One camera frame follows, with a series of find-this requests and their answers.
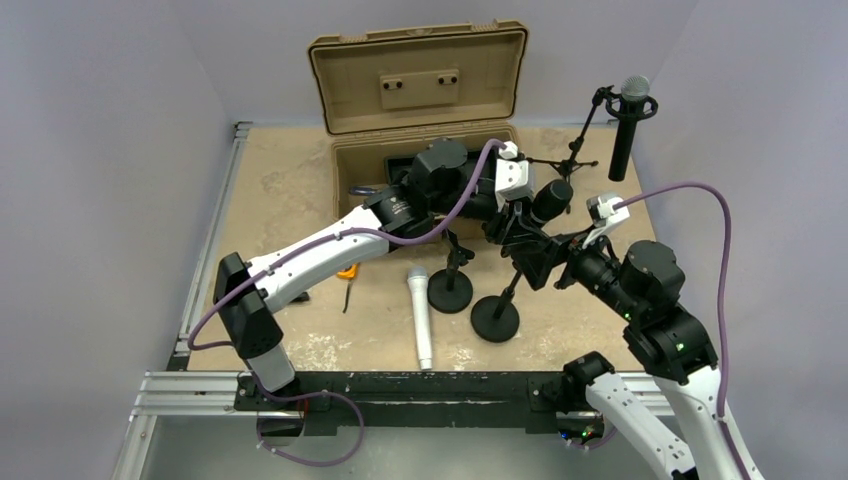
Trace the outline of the black handheld microphone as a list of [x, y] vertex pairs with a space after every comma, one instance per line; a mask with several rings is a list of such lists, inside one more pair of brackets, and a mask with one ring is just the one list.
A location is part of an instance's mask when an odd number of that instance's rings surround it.
[[542, 228], [570, 207], [573, 195], [573, 188], [567, 181], [550, 181], [536, 193], [528, 214], [529, 223]]

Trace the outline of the black round-base mic stand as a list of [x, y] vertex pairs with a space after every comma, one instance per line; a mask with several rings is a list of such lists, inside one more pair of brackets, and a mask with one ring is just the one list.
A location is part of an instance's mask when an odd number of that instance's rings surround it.
[[470, 278], [460, 269], [476, 256], [475, 252], [462, 246], [456, 233], [445, 230], [442, 233], [449, 244], [450, 251], [446, 267], [435, 272], [428, 281], [427, 299], [435, 310], [455, 314], [467, 308], [473, 297], [473, 285]]

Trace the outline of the white handheld microphone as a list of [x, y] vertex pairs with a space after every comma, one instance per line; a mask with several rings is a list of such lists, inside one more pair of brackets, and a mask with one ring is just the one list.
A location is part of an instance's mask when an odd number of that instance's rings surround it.
[[411, 268], [407, 275], [407, 285], [411, 298], [419, 367], [422, 371], [431, 371], [433, 369], [433, 350], [426, 270], [420, 266]]

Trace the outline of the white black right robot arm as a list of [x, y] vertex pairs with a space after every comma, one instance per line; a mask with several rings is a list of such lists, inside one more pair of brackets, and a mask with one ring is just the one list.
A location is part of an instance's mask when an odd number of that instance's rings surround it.
[[610, 239], [586, 232], [505, 247], [535, 290], [564, 268], [555, 288], [584, 287], [625, 320], [623, 338], [671, 407], [675, 434], [628, 391], [610, 362], [593, 351], [564, 365], [561, 394], [598, 411], [660, 479], [760, 479], [727, 401], [706, 328], [679, 302], [685, 281], [673, 250], [640, 240], [617, 256]]

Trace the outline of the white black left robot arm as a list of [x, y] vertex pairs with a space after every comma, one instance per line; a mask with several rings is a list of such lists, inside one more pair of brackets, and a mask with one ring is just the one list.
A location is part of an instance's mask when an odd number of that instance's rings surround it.
[[334, 224], [274, 253], [225, 256], [212, 311], [258, 378], [260, 397], [275, 409], [297, 399], [275, 315], [298, 295], [356, 263], [436, 239], [457, 217], [488, 222], [507, 201], [530, 195], [532, 182], [529, 161], [511, 141], [488, 140], [471, 163], [463, 144], [440, 138]]

